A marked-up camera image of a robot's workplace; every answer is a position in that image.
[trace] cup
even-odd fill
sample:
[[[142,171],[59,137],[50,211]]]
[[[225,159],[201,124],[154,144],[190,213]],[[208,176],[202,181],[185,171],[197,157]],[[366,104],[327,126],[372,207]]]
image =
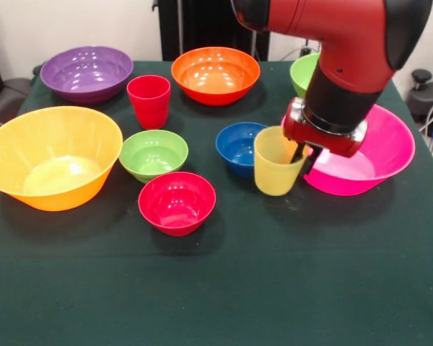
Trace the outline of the cup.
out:
[[[128,83],[127,93],[142,128],[156,130],[165,125],[170,103],[168,79],[155,75],[136,77]]]
[[[294,186],[310,150],[305,146],[303,157],[291,164],[296,148],[281,126],[265,128],[255,137],[255,183],[261,192],[282,196]]]

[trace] magenta bowl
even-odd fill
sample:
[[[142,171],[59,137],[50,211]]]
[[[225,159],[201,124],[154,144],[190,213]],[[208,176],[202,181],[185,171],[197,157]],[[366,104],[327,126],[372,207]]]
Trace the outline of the magenta bowl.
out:
[[[309,184],[331,195],[355,196],[408,167],[416,153],[416,144],[407,125],[397,115],[377,105],[366,119],[367,134],[355,155],[346,158],[323,150],[305,176]]]
[[[40,70],[42,82],[78,105],[98,105],[123,90],[133,61],[120,50],[87,46],[52,57]]]

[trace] black knob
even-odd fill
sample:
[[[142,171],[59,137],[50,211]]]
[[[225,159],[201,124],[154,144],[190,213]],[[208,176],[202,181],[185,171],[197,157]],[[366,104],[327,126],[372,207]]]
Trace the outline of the black knob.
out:
[[[430,71],[419,68],[412,71],[412,78],[417,84],[425,84],[433,78],[433,75]]]

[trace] green tablecloth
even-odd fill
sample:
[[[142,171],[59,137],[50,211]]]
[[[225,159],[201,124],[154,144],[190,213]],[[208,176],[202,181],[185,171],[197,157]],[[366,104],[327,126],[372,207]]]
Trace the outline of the green tablecloth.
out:
[[[144,221],[142,185],[119,164],[71,211],[0,194],[0,345],[433,345],[433,160],[421,137],[412,165],[364,195],[301,181],[268,198],[214,149],[230,123],[279,123],[294,96],[289,64],[261,68],[229,107],[199,105],[172,83],[166,129],[188,142],[183,169],[217,193],[190,236]],[[170,64],[136,63],[140,74],[170,77]],[[416,133],[392,84],[379,103]],[[22,112],[64,104],[38,80]],[[141,130],[125,92],[97,109],[125,138]]]

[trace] orange bowl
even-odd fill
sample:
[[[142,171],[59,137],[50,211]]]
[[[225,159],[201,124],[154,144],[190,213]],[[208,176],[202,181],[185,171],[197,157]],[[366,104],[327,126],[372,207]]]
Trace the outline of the orange bowl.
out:
[[[260,66],[240,50],[205,47],[179,56],[172,64],[172,76],[191,99],[222,106],[248,93],[260,76]]]
[[[0,127],[0,191],[36,209],[78,207],[101,190],[122,149],[107,115],[50,107]]]

